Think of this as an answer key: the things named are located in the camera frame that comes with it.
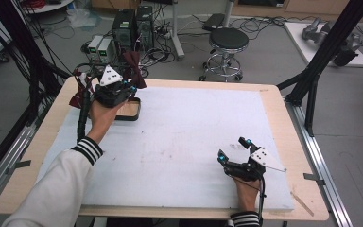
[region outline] human hand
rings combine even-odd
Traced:
[[[87,136],[99,144],[116,118],[117,111],[126,102],[122,102],[113,108],[107,108],[94,100],[90,109],[90,118],[93,126]]]
[[[238,205],[242,211],[255,211],[255,200],[259,192],[260,181],[244,182],[233,177],[237,188]]]

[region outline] black stool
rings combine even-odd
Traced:
[[[208,72],[215,73],[225,78],[234,77],[240,81],[243,78],[240,62],[234,57],[249,45],[249,37],[242,31],[235,28],[218,28],[211,32],[209,44],[214,49],[211,51],[219,51],[219,54],[211,56],[207,62],[203,64],[205,68],[204,75],[199,77],[199,81],[205,81]]]

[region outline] wooden table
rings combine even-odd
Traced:
[[[259,92],[271,126],[274,142],[282,163],[288,169],[286,176],[294,201],[293,211],[264,212],[265,219],[326,220],[329,214],[317,183],[308,181],[303,173],[312,173],[303,147],[289,117],[282,96],[274,85],[217,83],[178,80],[146,80],[148,87],[177,87],[202,89],[227,89]],[[64,117],[70,110],[68,102],[76,92],[74,79],[68,79],[57,99],[24,154],[22,161],[31,160],[31,166],[18,168],[11,176],[0,196],[0,214],[11,214],[20,205],[34,185],[45,154],[54,142]],[[211,208],[162,208],[116,207],[83,205],[80,215],[108,217],[151,218],[214,218],[226,219],[233,209]]]

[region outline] floor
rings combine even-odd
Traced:
[[[46,39],[63,63],[71,70],[86,62],[81,46],[95,34],[106,34],[111,26],[111,15],[98,20],[89,29],[69,27],[65,11],[48,13],[41,22],[51,29]],[[194,17],[180,19],[180,33],[205,33]],[[182,61],[158,63],[148,68],[147,79],[197,80],[202,75],[202,63],[210,56],[208,36],[181,35],[185,52]],[[42,52],[46,49],[36,40]],[[243,83],[278,84],[301,73],[306,66],[287,32],[277,26],[263,29],[249,47],[237,54],[242,63]],[[221,77],[208,81],[223,82]],[[291,88],[281,93],[287,95]],[[13,62],[0,62],[0,142],[21,115],[28,102],[27,84]],[[363,226],[363,68],[327,67],[319,81],[314,117],[314,133],[323,157],[337,186],[338,193],[353,226]],[[0,225],[7,216],[0,215]],[[91,218],[79,218],[78,226],[88,226]],[[264,226],[282,226],[281,221],[265,221]],[[169,219],[158,226],[177,226]],[[290,221],[288,226],[336,226],[332,217],[323,222]]]

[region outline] black and white striped cuff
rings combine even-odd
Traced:
[[[253,211],[246,211],[237,213],[231,216],[234,227],[240,226],[259,226],[258,213]]]
[[[84,137],[83,139],[81,139],[78,144],[74,148],[72,148],[72,150],[82,153],[91,163],[91,165],[94,165],[94,163],[103,154],[102,149],[99,147],[99,145],[94,140],[88,137]]]

